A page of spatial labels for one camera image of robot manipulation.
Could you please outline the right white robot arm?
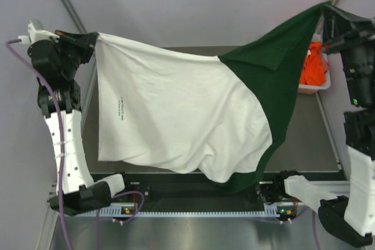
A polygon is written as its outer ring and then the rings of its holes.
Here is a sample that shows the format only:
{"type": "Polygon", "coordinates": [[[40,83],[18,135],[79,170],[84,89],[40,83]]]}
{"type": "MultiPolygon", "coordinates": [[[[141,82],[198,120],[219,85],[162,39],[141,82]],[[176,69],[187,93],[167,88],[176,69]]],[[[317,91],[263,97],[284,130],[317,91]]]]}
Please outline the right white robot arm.
{"type": "Polygon", "coordinates": [[[360,248],[374,238],[374,19],[325,5],[322,51],[340,54],[350,102],[358,108],[343,114],[349,194],[336,196],[295,170],[277,174],[273,192],[282,201],[298,199],[330,235],[360,248]]]}

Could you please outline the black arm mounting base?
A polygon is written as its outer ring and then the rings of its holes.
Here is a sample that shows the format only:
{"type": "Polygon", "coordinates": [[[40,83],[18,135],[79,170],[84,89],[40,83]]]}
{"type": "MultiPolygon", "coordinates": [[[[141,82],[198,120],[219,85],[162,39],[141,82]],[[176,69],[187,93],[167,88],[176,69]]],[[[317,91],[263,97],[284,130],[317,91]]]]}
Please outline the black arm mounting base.
{"type": "Polygon", "coordinates": [[[217,184],[203,173],[126,173],[128,188],[143,192],[148,200],[157,202],[164,199],[241,199],[257,204],[275,203],[288,198],[284,191],[281,176],[266,174],[266,182],[256,182],[245,188],[231,189],[229,184],[217,184]]]}

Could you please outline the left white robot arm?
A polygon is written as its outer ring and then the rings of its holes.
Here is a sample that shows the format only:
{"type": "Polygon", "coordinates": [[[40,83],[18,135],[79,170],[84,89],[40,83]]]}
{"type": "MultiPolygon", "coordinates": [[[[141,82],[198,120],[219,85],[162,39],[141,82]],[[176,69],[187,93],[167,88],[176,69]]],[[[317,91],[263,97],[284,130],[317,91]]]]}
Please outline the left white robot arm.
{"type": "Polygon", "coordinates": [[[37,72],[37,104],[50,131],[57,167],[56,195],[50,208],[74,216],[110,206],[114,196],[131,198],[133,188],[121,174],[94,181],[81,137],[81,91],[75,81],[80,65],[90,61],[98,33],[30,31],[28,56],[37,72]]]}

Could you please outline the white and green t-shirt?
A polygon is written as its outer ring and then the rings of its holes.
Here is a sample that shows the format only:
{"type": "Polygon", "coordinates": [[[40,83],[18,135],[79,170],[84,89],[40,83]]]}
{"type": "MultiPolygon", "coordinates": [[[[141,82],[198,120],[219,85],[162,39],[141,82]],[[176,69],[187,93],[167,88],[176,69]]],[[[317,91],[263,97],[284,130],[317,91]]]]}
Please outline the white and green t-shirt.
{"type": "Polygon", "coordinates": [[[98,159],[186,174],[222,190],[258,182],[285,142],[305,57],[326,3],[222,55],[100,33],[98,159]]]}

